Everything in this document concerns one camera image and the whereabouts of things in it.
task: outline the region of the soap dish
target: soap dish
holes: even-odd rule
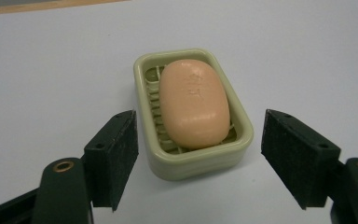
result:
[[[159,110],[159,78],[167,64],[181,59],[195,59],[209,64],[225,88],[231,125],[226,139],[217,146],[197,150],[179,147],[165,131]],[[205,49],[149,53],[136,60],[133,72],[147,158],[155,175],[166,180],[181,180],[232,167],[242,159],[253,139],[252,123],[212,53]]]

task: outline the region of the soap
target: soap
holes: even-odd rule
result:
[[[180,147],[218,145],[229,131],[229,108],[219,76],[207,63],[179,60],[161,73],[159,102],[168,136]]]

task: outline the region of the bar of soap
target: bar of soap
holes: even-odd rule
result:
[[[226,92],[209,64],[198,60],[168,64],[161,73],[159,102],[167,134],[178,146],[199,149],[226,138]]]

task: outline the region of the white table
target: white table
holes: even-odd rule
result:
[[[118,210],[95,223],[330,223],[302,211],[260,154],[267,108],[292,114],[358,157],[358,1],[130,1],[0,15],[0,203],[80,157],[116,113],[137,109],[132,65],[148,52],[205,48],[255,128],[240,164],[167,182],[144,135]]]

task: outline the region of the orange soap bar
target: orange soap bar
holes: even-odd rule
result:
[[[168,64],[159,82],[161,118],[180,147],[211,147],[229,131],[225,89],[213,68],[198,60]]]

